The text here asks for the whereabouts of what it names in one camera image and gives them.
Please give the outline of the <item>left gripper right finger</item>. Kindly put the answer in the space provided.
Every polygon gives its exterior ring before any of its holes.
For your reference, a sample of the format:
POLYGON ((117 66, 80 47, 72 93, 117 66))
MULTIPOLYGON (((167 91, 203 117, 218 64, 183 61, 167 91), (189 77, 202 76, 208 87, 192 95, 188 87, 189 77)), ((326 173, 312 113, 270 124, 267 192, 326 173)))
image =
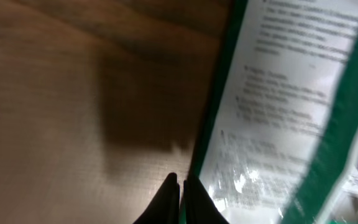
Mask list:
POLYGON ((184 199, 187 224, 229 224, 197 176, 189 175, 184 181, 184 199))

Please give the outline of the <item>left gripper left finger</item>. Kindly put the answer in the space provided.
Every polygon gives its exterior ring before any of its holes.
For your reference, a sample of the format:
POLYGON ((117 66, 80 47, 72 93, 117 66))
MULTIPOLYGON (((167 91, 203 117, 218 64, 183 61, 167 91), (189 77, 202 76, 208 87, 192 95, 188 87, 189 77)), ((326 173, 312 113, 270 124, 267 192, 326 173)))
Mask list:
POLYGON ((177 174, 171 172, 134 224, 178 224, 179 205, 180 185, 177 174))

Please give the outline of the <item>green white 3M package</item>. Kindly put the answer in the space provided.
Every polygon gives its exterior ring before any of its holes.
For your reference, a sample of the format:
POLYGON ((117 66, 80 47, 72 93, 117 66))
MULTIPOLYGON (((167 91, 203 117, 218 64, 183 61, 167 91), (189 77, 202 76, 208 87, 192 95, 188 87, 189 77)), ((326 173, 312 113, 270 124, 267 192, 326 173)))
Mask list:
POLYGON ((229 223, 358 223, 358 0, 235 1, 189 175, 229 223))

